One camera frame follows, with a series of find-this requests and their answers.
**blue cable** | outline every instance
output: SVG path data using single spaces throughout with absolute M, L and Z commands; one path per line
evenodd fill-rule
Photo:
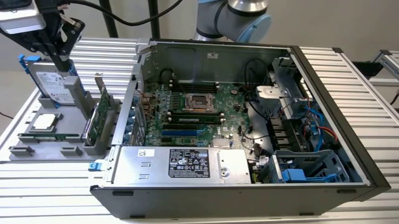
M 324 116 L 314 110 L 309 109 L 306 106 L 304 107 L 305 110 L 308 110 L 310 113 L 318 116 L 321 125 L 324 124 Z M 322 132 L 320 131 L 320 137 L 318 137 L 318 143 L 316 148 L 313 149 L 313 152 L 318 152 L 322 144 Z

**power supply label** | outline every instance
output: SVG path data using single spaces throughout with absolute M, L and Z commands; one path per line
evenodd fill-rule
M 209 154 L 206 149 L 170 149 L 170 178 L 209 178 Z

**white wall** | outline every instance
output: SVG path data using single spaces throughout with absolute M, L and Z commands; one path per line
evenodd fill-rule
M 164 9 L 174 0 L 160 0 Z M 196 1 L 161 18 L 164 38 L 193 35 Z M 399 0 L 269 0 L 272 26 L 261 43 L 340 47 L 352 60 L 399 49 Z

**metal bracket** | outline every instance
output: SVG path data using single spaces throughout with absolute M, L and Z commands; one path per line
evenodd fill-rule
M 273 86 L 257 86 L 256 90 L 258 96 L 265 99 L 278 99 L 282 97 L 289 97 L 289 92 L 286 89 L 280 89 Z
M 137 44 L 136 44 L 136 52 L 137 52 L 137 55 L 142 55 L 142 54 L 150 52 L 149 38 L 138 38 Z

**black cable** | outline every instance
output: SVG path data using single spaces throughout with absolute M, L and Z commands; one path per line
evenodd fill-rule
M 264 138 L 264 137 L 268 137 L 268 135 L 264 135 L 264 136 L 261 136 L 261 137 L 258 137 L 258 138 L 249 138 L 249 137 L 245 135 L 245 133 L 246 133 L 246 131 L 248 131 L 248 128 L 249 128 L 249 127 L 246 127 L 246 129 L 244 130 L 244 133 L 242 133 L 242 136 L 244 136 L 246 139 L 249 139 L 249 140 L 257 140 L 257 139 L 261 139 L 261 138 Z
M 67 4 L 78 4 L 78 5 L 83 5 L 83 6 L 87 6 L 98 11 L 101 11 L 103 14 L 106 14 L 107 16 L 112 17 L 112 19 L 114 19 L 116 21 L 118 21 L 121 24 L 126 25 L 126 26 L 130 26 L 130 27 L 134 27 L 134 26 L 140 26 L 148 22 L 150 22 L 152 20 L 160 18 L 162 15 L 165 15 L 174 7 L 177 7 L 177 5 L 182 2 L 182 0 L 177 0 L 176 3 L 169 7 L 166 8 L 161 13 L 150 16 L 148 19 L 145 20 L 141 20 L 138 22 L 128 22 L 125 20 L 122 20 L 120 17 L 117 17 L 112 12 L 109 12 L 106 9 L 103 9 L 102 7 L 99 7 L 98 5 L 95 5 L 94 3 L 90 3 L 85 0 L 65 0 L 65 2 Z
M 250 92 L 250 91 L 246 91 L 246 92 L 245 92 L 245 94 L 244 94 L 244 100 L 245 100 L 245 95 L 246 95 L 248 93 L 253 93 L 253 92 Z M 253 104 L 250 103 L 250 94 L 248 94 L 248 103 L 249 103 L 249 106 L 250 106 L 250 108 L 253 109 L 253 111 L 258 114 L 258 116 L 262 117 L 264 120 L 268 120 L 266 116 L 264 116 L 264 115 L 256 110 L 256 108 L 253 107 Z
M 389 103 L 390 105 L 393 105 L 393 103 L 394 103 L 397 97 L 399 97 L 399 93 L 397 93 L 396 96 L 393 97 L 392 102 Z
M 260 61 L 261 64 L 262 64 L 262 66 L 264 66 L 264 68 L 266 69 L 266 65 L 265 65 L 264 61 L 261 61 L 258 58 L 253 58 L 253 59 L 250 59 L 250 60 L 245 63 L 245 66 L 244 66 L 244 84 L 245 84 L 245 88 L 246 88 L 248 65 L 249 65 L 249 63 L 253 62 L 253 61 Z
M 3 117 L 6 117 L 6 118 L 9 118 L 9 119 L 13 119 L 11 116 L 7 116 L 6 114 L 3 114 L 3 113 L 1 113 L 1 112 L 0 112 L 0 115 L 2 115 Z
M 161 71 L 160 71 L 160 76 L 158 76 L 158 79 L 157 79 L 157 82 L 158 82 L 158 83 L 161 82 L 161 74 L 162 74 L 165 71 L 169 71 L 169 72 L 173 74 L 173 70 L 172 70 L 172 69 L 169 69 L 169 68 L 161 69 Z

